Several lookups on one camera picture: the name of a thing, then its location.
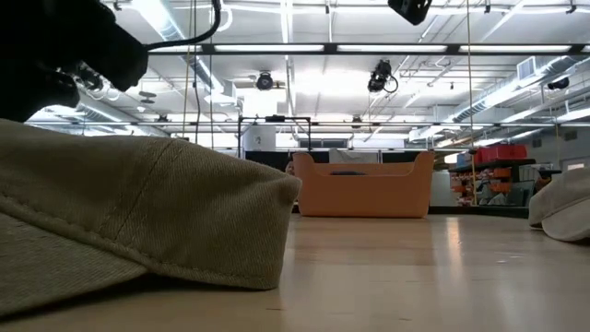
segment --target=wooden floor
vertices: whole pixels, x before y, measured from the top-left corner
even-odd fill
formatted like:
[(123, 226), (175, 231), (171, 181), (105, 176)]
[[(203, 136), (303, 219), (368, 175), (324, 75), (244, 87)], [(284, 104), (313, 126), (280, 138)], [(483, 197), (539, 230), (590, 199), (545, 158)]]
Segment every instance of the wooden floor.
[(0, 330), (580, 332), (589, 309), (590, 247), (524, 219), (293, 217), (277, 290), (141, 291)]

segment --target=security camera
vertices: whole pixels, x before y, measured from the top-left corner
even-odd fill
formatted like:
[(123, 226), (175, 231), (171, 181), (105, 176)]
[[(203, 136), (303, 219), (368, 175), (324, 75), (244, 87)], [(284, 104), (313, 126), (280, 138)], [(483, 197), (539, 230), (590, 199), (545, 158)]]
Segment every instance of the security camera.
[(262, 72), (256, 80), (256, 88), (262, 91), (270, 90), (274, 86), (273, 78), (269, 72)]

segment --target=orange bin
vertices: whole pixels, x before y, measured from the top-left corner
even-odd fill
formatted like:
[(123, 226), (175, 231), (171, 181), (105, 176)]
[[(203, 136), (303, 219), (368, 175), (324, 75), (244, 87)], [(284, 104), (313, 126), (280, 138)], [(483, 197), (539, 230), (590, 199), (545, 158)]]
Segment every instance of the orange bin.
[(511, 169), (495, 169), (492, 176), (495, 178), (506, 178), (511, 176)]
[[(423, 218), (431, 198), (434, 154), (414, 162), (321, 164), (307, 153), (293, 155), (303, 181), (299, 210), (306, 217)], [(365, 175), (330, 175), (334, 171)]]

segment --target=hanging wire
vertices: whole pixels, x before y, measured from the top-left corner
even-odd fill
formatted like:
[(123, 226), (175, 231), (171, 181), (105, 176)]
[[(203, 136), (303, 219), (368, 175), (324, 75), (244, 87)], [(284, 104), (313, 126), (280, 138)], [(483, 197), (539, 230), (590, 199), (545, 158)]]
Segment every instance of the hanging wire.
[(557, 116), (553, 116), (553, 107), (549, 107), (549, 116), (553, 118), (555, 122), (555, 150), (557, 152), (557, 162), (558, 165), (556, 167), (561, 168), (561, 152), (560, 152), (560, 126), (557, 123)]
[[(195, 6), (195, 0), (191, 0), (190, 3), (190, 7), (193, 8)], [(191, 33), (191, 30), (193, 29), (193, 10), (189, 10), (189, 26), (188, 26), (188, 30), (189, 30), (189, 34)], [(185, 80), (184, 80), (184, 107), (183, 107), (183, 137), (185, 137), (185, 127), (186, 127), (186, 106), (188, 104), (188, 72), (189, 72), (189, 67), (190, 67), (190, 63), (191, 63), (191, 46), (189, 45), (186, 48), (186, 72), (185, 72)]]
[[(467, 70), (469, 72), (469, 123), (471, 126), (469, 127), (469, 135), (471, 138), (471, 149), (475, 149), (475, 140), (474, 140), (474, 130), (473, 130), (473, 86), (472, 86), (472, 77), (471, 77), (471, 22), (470, 22), (470, 13), (469, 13), (469, 0), (467, 2)], [(478, 194), (477, 194), (477, 187), (476, 187), (476, 161), (475, 155), (471, 156), (471, 174), (473, 175), (473, 204), (475, 206), (478, 205)]]
[[(213, 25), (215, 24), (213, 16), (210, 17), (209, 24), (211, 24), (211, 29), (213, 29)], [(209, 38), (209, 43), (213, 44), (213, 35), (211, 35), (211, 37)], [(213, 72), (213, 55), (209, 56), (209, 70)], [(211, 149), (215, 149), (215, 139), (213, 135), (213, 75), (209, 75), (209, 90), (209, 95), (211, 96), (211, 102), (209, 103), (209, 123), (211, 124)]]
[[(193, 9), (193, 16), (195, 17), (195, 24), (193, 25), (193, 34), (196, 36), (196, 10), (197, 7)], [(196, 60), (196, 44), (193, 46), (193, 51), (195, 52), (195, 61)], [(195, 89), (195, 98), (196, 98), (196, 125), (195, 125), (195, 143), (199, 143), (199, 125), (201, 125), (201, 100), (199, 99), (199, 90), (196, 87), (196, 70), (193, 68), (193, 88)]]

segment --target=ceiling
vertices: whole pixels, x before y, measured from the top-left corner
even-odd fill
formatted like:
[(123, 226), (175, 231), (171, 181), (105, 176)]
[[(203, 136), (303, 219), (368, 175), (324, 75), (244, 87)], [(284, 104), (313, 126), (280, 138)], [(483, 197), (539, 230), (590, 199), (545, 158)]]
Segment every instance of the ceiling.
[[(189, 33), (192, 11), (191, 1), (141, 0), (163, 2), (185, 36)], [(103, 1), (112, 6), (112, 1)], [(490, 1), (493, 10), (482, 13), (485, 0), (472, 0), (469, 16), (470, 39), (467, 33), (466, 1), (433, 0), (426, 20), (412, 26), (405, 22), (384, 0), (293, 0), (292, 15), (288, 0), (226, 0), (222, 15), (221, 31), (204, 43), (282, 43), (282, 42), (358, 42), (358, 43), (588, 43), (590, 42), (590, 1), (576, 0), (578, 10), (571, 14), (570, 1), (559, 0), (502, 0)], [(117, 22), (143, 43), (160, 42), (162, 38), (146, 16), (136, 10), (133, 2), (120, 1), (122, 11), (116, 11)], [(210, 24), (208, 1), (197, 1), (197, 34), (207, 30)], [(331, 13), (325, 13), (329, 5)], [(228, 23), (228, 11), (232, 21)], [(276, 113), (311, 116), (318, 121), (349, 121), (353, 115), (362, 115), (364, 121), (443, 121), (447, 113), (470, 98), (476, 98), (484, 89), (493, 87), (516, 72), (516, 65), (528, 56), (409, 56), (404, 55), (292, 55), (286, 61), (283, 55), (213, 55), (201, 56), (214, 77), (233, 82), (239, 99), (255, 95), (253, 77), (261, 71), (271, 73), (281, 88), (273, 91), (278, 100)], [(371, 71), (381, 59), (391, 62), (399, 81), (397, 93), (384, 97), (367, 91)], [(289, 91), (293, 109), (287, 102), (288, 64), (291, 66)], [(541, 96), (539, 85), (528, 87), (523, 93), (503, 101), (495, 108), (506, 110), (494, 118), (490, 111), (487, 122), (499, 122), (505, 114), (514, 114), (535, 107), (543, 101), (558, 98), (585, 88), (590, 78), (588, 65), (580, 65), (570, 75), (570, 87), (566, 90), (545, 89)], [(115, 90), (92, 93), (94, 108), (123, 112), (130, 119), (154, 121), (167, 115), (173, 121), (194, 121), (198, 106), (201, 121), (235, 121), (242, 103), (216, 103), (216, 95), (209, 96), (205, 84), (199, 81), (199, 102), (191, 88), (194, 81), (192, 69), (179, 56), (151, 56), (149, 70), (138, 87), (125, 93)], [(139, 91), (157, 94), (153, 104), (144, 104)], [(140, 112), (138, 106), (146, 109)], [(32, 120), (61, 118), (59, 112), (38, 113)], [(165, 133), (182, 130), (180, 127), (164, 127)], [(342, 131), (326, 128), (323, 131)], [(409, 132), (411, 127), (386, 127), (387, 132)], [(444, 139), (444, 133), (438, 139)]]

